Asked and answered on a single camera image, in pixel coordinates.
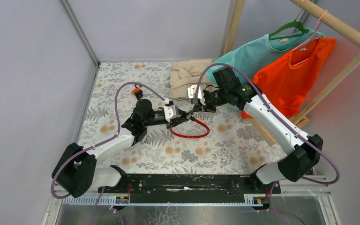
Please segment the red cable lock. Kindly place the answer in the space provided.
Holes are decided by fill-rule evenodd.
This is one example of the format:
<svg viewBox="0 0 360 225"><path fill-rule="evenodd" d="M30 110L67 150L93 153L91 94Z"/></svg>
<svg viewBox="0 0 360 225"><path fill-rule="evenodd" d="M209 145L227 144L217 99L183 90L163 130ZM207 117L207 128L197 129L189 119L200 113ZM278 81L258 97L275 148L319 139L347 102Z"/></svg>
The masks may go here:
<svg viewBox="0 0 360 225"><path fill-rule="evenodd" d="M204 124L203 122L199 121L198 119L194 118L194 117L190 117L189 118L191 121L199 124L200 126L204 127L204 129L206 130L206 132L204 134L202 134L201 130L198 131L198 130L195 130L195 131L191 131L189 130L189 132L187 134L179 134L175 131L173 131L172 128L169 129L169 131L177 136L177 137L180 137L180 138L187 138L187 139L197 139L197 138L203 138L203 137L206 137L209 133L210 133L210 128Z"/></svg>

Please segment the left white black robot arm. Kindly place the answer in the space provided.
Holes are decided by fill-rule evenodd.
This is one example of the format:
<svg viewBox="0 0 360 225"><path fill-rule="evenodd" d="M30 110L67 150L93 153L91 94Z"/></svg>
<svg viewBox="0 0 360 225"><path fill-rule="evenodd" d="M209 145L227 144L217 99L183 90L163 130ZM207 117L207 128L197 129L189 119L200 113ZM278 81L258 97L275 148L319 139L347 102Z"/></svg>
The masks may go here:
<svg viewBox="0 0 360 225"><path fill-rule="evenodd" d="M55 184L59 184L74 198L82 196L90 187L109 186L116 193L124 191L126 179L112 168L96 169L97 164L113 153L139 143L146 136L149 126L166 125L172 128L189 121L191 115L191 111L179 109L173 101L157 111L153 110L149 100L137 101L131 116L113 137L87 148L75 142L65 148L52 172L52 195L59 198L54 191Z"/></svg>

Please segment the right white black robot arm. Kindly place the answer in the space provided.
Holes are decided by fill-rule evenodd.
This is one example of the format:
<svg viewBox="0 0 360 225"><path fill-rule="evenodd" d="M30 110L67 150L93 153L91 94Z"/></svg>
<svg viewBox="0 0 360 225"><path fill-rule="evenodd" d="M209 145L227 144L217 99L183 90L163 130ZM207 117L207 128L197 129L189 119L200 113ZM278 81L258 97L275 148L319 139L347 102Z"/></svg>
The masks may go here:
<svg viewBox="0 0 360 225"><path fill-rule="evenodd" d="M247 182L256 193L262 193L277 180L298 181L320 161L322 138L304 132L286 118L253 82L241 83L234 71L222 67L214 71L217 89L202 90L198 85L187 88L194 112L214 112L230 104L259 122L281 146L286 157L264 164L250 174Z"/></svg>

